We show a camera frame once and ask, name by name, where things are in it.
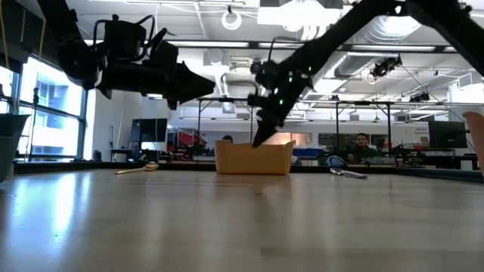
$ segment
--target window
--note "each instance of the window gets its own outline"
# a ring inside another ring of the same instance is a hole
[[[73,115],[81,113],[82,88],[70,82],[61,71],[29,58],[23,65],[20,99],[32,103],[34,88],[39,89],[39,105]]]
[[[32,114],[32,109],[20,107],[19,114]],[[28,136],[33,137],[33,155],[75,156],[77,154],[79,130],[77,119],[37,110],[35,129],[30,133],[32,122],[32,117],[29,117],[23,128],[23,136],[18,146],[20,154],[30,152]]]
[[[305,146],[311,143],[311,134],[309,133],[289,133],[278,132],[270,137],[265,144],[287,144],[295,141],[295,147]]]
[[[3,94],[5,96],[12,95],[12,82],[14,73],[7,68],[0,66],[0,84],[2,84]]]
[[[0,113],[7,113],[8,103],[5,101],[0,101]]]

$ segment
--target wooden spoon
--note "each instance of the wooden spoon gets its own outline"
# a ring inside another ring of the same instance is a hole
[[[130,170],[123,170],[116,172],[116,175],[122,175],[122,174],[131,174],[131,173],[138,173],[138,172],[151,172],[154,170],[158,169],[158,164],[157,163],[148,163],[147,165],[143,166],[143,168],[136,168],[136,169],[130,169]]]

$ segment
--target black robotic arm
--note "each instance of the black robotic arm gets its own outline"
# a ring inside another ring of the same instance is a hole
[[[141,24],[149,19],[154,21],[153,16],[137,23],[119,20],[117,15],[112,20],[99,20],[94,37],[98,25],[103,23],[104,40],[88,46],[76,25],[76,12],[67,7],[65,0],[38,3],[55,37],[60,68],[71,82],[84,89],[97,88],[108,98],[112,90],[161,94],[172,110],[178,103],[213,93],[213,81],[191,72],[185,63],[176,62],[177,47],[163,41],[166,29],[152,37],[153,23],[145,41],[146,29]]]
[[[311,76],[338,47],[376,16],[410,15],[436,29],[484,75],[484,30],[470,19],[470,10],[470,7],[463,9],[457,0],[362,0],[322,37],[305,43],[280,63],[269,60],[262,65],[256,81],[273,92],[268,97],[249,96],[249,105],[261,108],[253,146],[258,147],[277,132],[277,127],[284,126],[299,95],[306,87],[312,87]]]

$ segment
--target cardboard box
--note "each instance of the cardboard box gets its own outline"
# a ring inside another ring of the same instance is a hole
[[[219,174],[287,175],[294,142],[285,145],[215,142],[216,167]]]

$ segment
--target trash can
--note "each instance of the trash can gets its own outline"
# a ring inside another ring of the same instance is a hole
[[[0,183],[14,162],[15,151],[29,115],[0,114]]]

